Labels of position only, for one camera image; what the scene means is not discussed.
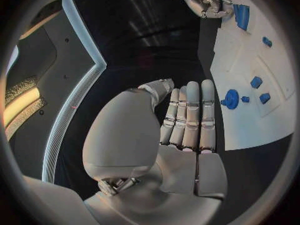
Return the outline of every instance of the blue object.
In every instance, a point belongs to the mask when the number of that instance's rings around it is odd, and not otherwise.
[[[241,97],[241,101],[242,101],[243,103],[249,103],[249,102],[250,102],[250,97],[248,97],[248,96],[242,96],[242,97]]]
[[[263,42],[264,44],[266,44],[269,48],[272,47],[272,41],[269,40],[267,37],[264,36],[264,37],[262,38],[262,42]]]
[[[237,26],[246,31],[249,23],[250,7],[234,4],[233,10]]]
[[[263,83],[263,80],[259,76],[255,76],[250,82],[251,87],[254,89],[258,89],[260,85]]]
[[[230,89],[227,92],[225,99],[221,101],[221,104],[226,106],[228,109],[235,109],[239,104],[239,99],[238,91]]]
[[[267,101],[269,101],[271,98],[269,93],[263,93],[262,95],[259,96],[259,99],[262,104],[265,104]]]

